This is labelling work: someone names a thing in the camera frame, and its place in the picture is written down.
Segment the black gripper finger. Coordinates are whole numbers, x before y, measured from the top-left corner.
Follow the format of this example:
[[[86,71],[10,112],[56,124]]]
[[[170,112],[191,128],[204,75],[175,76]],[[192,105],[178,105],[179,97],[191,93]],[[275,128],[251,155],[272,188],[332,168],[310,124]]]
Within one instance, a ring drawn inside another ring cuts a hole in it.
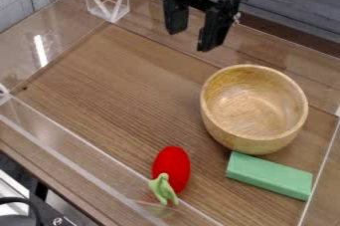
[[[183,32],[188,24],[188,6],[183,0],[164,0],[167,30],[171,35]]]
[[[199,30],[196,49],[208,52],[224,42],[236,8],[232,5],[214,5],[200,11],[204,13],[204,23]]]

